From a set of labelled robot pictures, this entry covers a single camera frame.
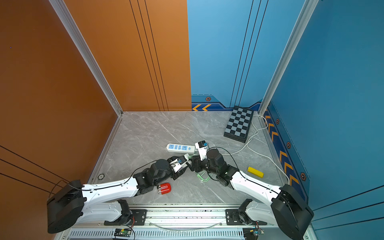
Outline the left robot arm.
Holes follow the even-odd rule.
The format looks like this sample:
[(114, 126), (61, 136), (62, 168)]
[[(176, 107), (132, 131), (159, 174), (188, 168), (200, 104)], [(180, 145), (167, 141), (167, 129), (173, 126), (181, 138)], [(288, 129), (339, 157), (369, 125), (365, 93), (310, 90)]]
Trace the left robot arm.
[(188, 155), (173, 156), (146, 164), (142, 172), (129, 178), (104, 184), (71, 181), (47, 201), (48, 233), (56, 234), (78, 223), (104, 221), (106, 225), (123, 225), (131, 218), (126, 201), (159, 187), (169, 178), (184, 173)]

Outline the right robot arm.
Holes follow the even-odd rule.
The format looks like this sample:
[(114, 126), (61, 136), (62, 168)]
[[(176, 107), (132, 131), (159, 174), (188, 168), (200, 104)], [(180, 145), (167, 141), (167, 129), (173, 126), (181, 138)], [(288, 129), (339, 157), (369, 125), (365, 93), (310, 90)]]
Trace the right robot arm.
[(223, 186), (249, 195), (238, 208), (243, 225), (265, 222), (278, 226), (292, 240), (304, 238), (314, 212), (294, 187), (288, 184), (279, 187), (254, 179), (237, 166), (227, 164), (216, 148), (209, 149), (205, 158), (191, 157), (187, 166), (193, 172), (215, 174)]

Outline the red electric shaver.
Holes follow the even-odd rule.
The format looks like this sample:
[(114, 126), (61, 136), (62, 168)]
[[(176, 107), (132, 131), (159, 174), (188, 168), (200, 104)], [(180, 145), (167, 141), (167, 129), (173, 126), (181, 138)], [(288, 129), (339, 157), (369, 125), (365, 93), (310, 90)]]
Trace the red electric shaver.
[(171, 192), (171, 190), (172, 190), (172, 187), (171, 187), (170, 183), (164, 183), (164, 184), (160, 184), (158, 186), (158, 193), (160, 195), (168, 194)]

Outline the white power strip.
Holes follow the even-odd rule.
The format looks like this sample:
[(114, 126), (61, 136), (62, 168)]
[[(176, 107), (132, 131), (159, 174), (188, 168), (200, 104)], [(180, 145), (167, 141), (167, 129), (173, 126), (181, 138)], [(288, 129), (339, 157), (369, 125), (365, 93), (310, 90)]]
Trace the white power strip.
[(196, 148), (191, 145), (182, 145), (182, 144), (168, 144), (166, 150), (170, 153), (180, 153), (180, 154), (189, 154), (194, 155)]

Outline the yellow block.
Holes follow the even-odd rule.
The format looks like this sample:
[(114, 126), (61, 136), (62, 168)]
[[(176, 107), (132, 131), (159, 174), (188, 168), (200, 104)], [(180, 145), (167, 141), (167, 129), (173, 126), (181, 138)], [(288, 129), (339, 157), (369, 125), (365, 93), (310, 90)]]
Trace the yellow block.
[(259, 177), (259, 178), (263, 178), (264, 177), (264, 173), (263, 172), (261, 172), (261, 171), (259, 171), (257, 169), (254, 169), (252, 167), (248, 167), (247, 172), (251, 173), (251, 174), (253, 174), (253, 175), (255, 175), (255, 176)]

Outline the black grey chessboard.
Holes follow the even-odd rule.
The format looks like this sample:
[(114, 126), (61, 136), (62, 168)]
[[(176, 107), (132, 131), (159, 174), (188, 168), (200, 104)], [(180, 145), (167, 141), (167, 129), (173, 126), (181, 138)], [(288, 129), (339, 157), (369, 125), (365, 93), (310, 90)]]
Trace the black grey chessboard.
[(245, 143), (248, 138), (253, 115), (253, 110), (235, 106), (225, 128), (224, 137)]

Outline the left circuit board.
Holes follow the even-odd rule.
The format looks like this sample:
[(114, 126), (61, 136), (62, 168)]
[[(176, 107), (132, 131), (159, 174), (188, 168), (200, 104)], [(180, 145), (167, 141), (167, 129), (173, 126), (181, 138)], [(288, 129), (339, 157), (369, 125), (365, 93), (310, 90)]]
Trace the left circuit board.
[(133, 232), (130, 229), (124, 228), (124, 229), (115, 229), (114, 237), (121, 239), (121, 238), (130, 238), (133, 236)]

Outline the circuit board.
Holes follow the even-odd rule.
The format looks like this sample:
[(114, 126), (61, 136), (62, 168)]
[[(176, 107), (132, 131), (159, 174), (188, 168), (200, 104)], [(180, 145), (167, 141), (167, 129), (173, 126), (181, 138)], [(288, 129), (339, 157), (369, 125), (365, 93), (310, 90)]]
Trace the circuit board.
[(115, 229), (114, 237), (121, 239), (121, 238), (130, 238), (133, 236), (133, 232), (130, 229), (124, 228), (124, 229)]
[(264, 235), (265, 231), (258, 228), (243, 228), (243, 236), (245, 240), (258, 240), (260, 235)]

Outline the right circuit board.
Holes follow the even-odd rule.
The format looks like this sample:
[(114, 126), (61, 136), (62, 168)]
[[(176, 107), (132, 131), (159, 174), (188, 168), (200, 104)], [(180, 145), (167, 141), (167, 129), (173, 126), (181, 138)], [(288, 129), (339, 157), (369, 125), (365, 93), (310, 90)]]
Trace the right circuit board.
[(243, 236), (245, 240), (258, 240), (260, 235), (264, 235), (265, 231), (258, 228), (243, 228)]

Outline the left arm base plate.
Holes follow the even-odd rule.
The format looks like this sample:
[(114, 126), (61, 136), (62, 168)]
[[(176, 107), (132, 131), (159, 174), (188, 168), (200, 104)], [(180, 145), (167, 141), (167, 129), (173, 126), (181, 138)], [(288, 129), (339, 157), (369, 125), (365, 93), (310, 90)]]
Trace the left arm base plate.
[(104, 221), (105, 226), (143, 226), (146, 221), (147, 210), (146, 209), (133, 209), (127, 213), (122, 213), (119, 218), (113, 222)]

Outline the aluminium front rail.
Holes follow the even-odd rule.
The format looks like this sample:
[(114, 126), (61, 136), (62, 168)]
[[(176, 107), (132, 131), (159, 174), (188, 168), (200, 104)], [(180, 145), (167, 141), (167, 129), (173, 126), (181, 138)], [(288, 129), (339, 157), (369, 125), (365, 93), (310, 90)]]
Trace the aluminium front rail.
[[(236, 205), (136, 205), (146, 209), (143, 226), (105, 226), (102, 222), (78, 224), (54, 237), (56, 240), (244, 240), (243, 228), (265, 231), (258, 240), (287, 240), (276, 225), (228, 226), (226, 209)], [(115, 238), (115, 229), (130, 229), (130, 238)]]

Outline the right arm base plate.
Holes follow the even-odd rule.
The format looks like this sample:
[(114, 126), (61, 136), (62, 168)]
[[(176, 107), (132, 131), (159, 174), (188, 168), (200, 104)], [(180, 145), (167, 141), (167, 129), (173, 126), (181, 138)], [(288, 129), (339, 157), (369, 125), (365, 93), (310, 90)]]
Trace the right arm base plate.
[(226, 223), (228, 226), (237, 226), (237, 225), (255, 225), (255, 226), (266, 226), (267, 223), (263, 221), (253, 221), (249, 217), (246, 217), (244, 213), (239, 212), (238, 209), (226, 209)]

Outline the right aluminium corner post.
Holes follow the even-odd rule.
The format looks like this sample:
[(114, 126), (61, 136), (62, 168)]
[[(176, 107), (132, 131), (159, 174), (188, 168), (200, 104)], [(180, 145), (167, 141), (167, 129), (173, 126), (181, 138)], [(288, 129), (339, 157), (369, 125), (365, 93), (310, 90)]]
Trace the right aluminium corner post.
[(272, 97), (285, 73), (285, 70), (301, 40), (301, 37), (316, 9), (319, 0), (306, 0), (296, 20), (290, 37), (287, 41), (285, 49), (273, 74), (273, 77), (268, 85), (268, 88), (263, 97), (262, 103), (258, 110), (259, 115), (263, 116), (270, 104)]

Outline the aluminium corner post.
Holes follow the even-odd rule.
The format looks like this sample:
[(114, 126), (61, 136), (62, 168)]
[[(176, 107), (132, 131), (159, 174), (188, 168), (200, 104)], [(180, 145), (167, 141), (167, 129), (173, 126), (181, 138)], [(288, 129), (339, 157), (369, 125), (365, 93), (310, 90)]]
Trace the aluminium corner post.
[(285, 70), (301, 40), (301, 37), (316, 9), (319, 0), (306, 0), (296, 20), (290, 37), (287, 41), (285, 49), (273, 74), (273, 77), (268, 85), (268, 88), (263, 97), (262, 103), (258, 110), (259, 115), (263, 116), (270, 104), (272, 97), (285, 73)]
[(117, 116), (123, 115), (123, 109), (117, 100), (112, 88), (110, 87), (104, 73), (102, 72), (97, 60), (95, 59), (91, 49), (89, 48), (85, 38), (83, 37), (79, 27), (72, 17), (66, 3), (63, 0), (49, 0), (51, 6), (55, 10), (57, 16), (65, 27), (67, 33), (77, 47), (79, 53), (87, 64), (89, 70), (93, 74), (107, 100), (111, 104)]

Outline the left aluminium corner post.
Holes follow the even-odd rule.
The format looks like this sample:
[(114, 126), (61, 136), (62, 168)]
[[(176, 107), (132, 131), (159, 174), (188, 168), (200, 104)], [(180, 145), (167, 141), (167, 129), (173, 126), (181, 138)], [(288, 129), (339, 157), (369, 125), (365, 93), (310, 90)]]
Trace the left aluminium corner post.
[(85, 38), (83, 37), (79, 27), (72, 17), (66, 3), (63, 0), (49, 0), (51, 6), (55, 10), (57, 16), (65, 27), (67, 33), (77, 47), (79, 53), (87, 64), (89, 70), (93, 74), (107, 100), (111, 104), (117, 116), (123, 115), (123, 109), (117, 100), (112, 88), (110, 87), (104, 73), (102, 72), (97, 60), (95, 59), (91, 49), (89, 48)]

